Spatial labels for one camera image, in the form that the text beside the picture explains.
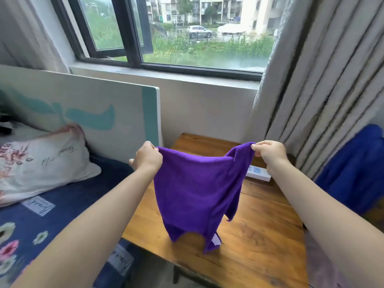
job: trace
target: navy blue bedsheet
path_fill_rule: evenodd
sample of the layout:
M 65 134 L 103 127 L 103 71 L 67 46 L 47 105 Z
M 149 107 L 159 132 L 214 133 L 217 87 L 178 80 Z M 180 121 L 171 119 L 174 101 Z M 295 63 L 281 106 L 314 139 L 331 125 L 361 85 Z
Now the navy blue bedsheet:
M 111 159 L 91 157 L 91 161 L 101 167 L 100 175 L 0 208 L 1 284 L 12 284 L 63 228 L 133 171 Z M 120 239 L 94 287 L 121 287 L 139 258 L 139 248 Z

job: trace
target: person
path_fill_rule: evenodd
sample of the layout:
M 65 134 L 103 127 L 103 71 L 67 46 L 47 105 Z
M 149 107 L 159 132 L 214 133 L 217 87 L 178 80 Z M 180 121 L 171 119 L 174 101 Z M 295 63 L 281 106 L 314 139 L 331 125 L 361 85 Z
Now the person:
M 251 147 L 266 162 L 268 173 L 314 239 L 354 287 L 384 287 L 384 234 L 296 169 L 283 144 L 265 140 Z M 160 169 L 162 155 L 145 142 L 130 164 L 135 172 L 64 228 L 12 288 L 92 287 Z

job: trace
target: table top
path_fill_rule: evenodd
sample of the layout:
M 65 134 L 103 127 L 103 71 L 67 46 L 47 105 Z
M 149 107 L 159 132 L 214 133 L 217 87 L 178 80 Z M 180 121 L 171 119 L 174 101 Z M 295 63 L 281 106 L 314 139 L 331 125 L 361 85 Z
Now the table top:
M 182 134 L 172 148 L 219 157 L 236 145 Z M 252 164 L 265 167 L 260 158 Z M 246 178 L 235 217 L 228 222 L 224 216 L 217 232 L 222 245 L 207 254 L 203 254 L 204 238 L 196 233 L 173 243 L 152 182 L 122 237 L 223 288 L 308 287 L 302 222 L 273 181 Z

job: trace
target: person's left hand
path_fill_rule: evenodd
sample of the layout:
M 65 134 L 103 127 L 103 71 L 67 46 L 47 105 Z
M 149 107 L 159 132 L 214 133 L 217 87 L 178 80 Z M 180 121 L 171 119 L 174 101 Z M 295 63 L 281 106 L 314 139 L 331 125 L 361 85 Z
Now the person's left hand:
M 142 147 L 136 152 L 134 159 L 129 160 L 129 164 L 134 170 L 148 169 L 157 173 L 163 163 L 163 156 L 159 153 L 159 149 L 146 141 Z

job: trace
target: purple cloth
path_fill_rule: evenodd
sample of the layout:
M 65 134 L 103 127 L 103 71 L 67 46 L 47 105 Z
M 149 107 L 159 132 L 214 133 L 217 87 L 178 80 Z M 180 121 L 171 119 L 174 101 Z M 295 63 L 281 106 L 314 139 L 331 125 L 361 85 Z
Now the purple cloth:
M 235 216 L 254 155 L 252 143 L 238 145 L 224 157 L 200 157 L 159 147 L 163 164 L 154 179 L 156 200 L 173 242 L 185 232 L 198 232 L 205 237 L 204 252 L 220 246 L 216 230 L 224 214 L 229 221 Z

